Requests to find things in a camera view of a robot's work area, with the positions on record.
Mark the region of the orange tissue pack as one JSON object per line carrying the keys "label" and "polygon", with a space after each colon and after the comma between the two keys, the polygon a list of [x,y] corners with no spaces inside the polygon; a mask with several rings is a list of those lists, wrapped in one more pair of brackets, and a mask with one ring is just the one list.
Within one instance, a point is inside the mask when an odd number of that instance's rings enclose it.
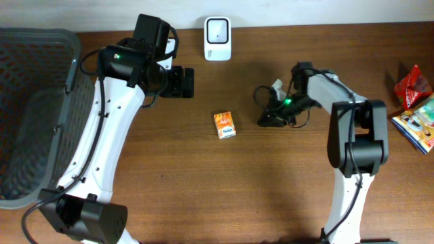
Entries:
{"label": "orange tissue pack", "polygon": [[230,138],[236,135],[237,132],[230,111],[215,114],[214,122],[219,139]]}

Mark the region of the yellow snack bag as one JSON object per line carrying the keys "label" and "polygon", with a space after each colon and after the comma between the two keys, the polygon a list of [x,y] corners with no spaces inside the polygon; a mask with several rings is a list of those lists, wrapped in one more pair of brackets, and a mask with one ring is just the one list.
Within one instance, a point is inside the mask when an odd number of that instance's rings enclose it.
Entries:
{"label": "yellow snack bag", "polygon": [[415,111],[429,100],[433,94],[410,110],[402,112],[391,119],[396,128],[424,155],[433,149],[433,127],[425,125],[415,114]]}

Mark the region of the red snack bag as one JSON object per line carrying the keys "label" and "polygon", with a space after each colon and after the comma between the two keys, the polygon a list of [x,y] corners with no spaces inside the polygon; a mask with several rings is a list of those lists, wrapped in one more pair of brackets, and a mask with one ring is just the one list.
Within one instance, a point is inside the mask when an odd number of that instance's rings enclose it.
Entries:
{"label": "red snack bag", "polygon": [[433,93],[433,88],[421,72],[419,65],[415,64],[411,71],[395,85],[393,91],[402,107],[409,110],[422,99],[428,98]]}

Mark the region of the green tissue pack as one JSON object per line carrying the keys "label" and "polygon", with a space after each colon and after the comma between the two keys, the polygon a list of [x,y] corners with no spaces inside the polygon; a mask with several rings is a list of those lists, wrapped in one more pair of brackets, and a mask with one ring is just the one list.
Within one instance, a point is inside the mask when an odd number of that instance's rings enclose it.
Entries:
{"label": "green tissue pack", "polygon": [[433,100],[429,100],[415,111],[416,116],[427,126],[433,127]]}

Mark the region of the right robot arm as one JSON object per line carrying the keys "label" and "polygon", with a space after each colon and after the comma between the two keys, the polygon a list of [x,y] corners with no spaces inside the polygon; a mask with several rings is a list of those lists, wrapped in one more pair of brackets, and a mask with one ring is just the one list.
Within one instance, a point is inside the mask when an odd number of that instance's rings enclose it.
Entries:
{"label": "right robot arm", "polygon": [[330,115],[328,161],[334,169],[334,191],[320,243],[360,243],[366,198],[379,169],[389,157],[385,103],[356,94],[330,69],[299,62],[291,69],[286,91],[281,80],[258,86],[269,93],[257,121],[261,127],[299,129],[296,118],[312,108]]}

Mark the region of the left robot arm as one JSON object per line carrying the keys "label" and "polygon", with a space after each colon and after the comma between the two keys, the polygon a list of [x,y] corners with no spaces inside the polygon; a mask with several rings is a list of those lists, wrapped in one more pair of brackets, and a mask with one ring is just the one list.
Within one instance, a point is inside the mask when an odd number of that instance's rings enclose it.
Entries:
{"label": "left robot arm", "polygon": [[179,38],[161,18],[139,15],[134,33],[98,50],[94,100],[78,147],[40,212],[56,232],[81,243],[133,243],[128,210],[114,204],[113,183],[129,128],[158,98],[192,98],[194,70],[174,66]]}

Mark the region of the grey plastic basket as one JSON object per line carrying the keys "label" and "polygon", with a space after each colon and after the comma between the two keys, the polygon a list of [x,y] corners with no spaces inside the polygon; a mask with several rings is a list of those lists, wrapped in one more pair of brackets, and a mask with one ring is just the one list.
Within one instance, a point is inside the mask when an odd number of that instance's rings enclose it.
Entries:
{"label": "grey plastic basket", "polygon": [[34,203],[71,163],[94,101],[64,29],[1,29],[1,208]]}

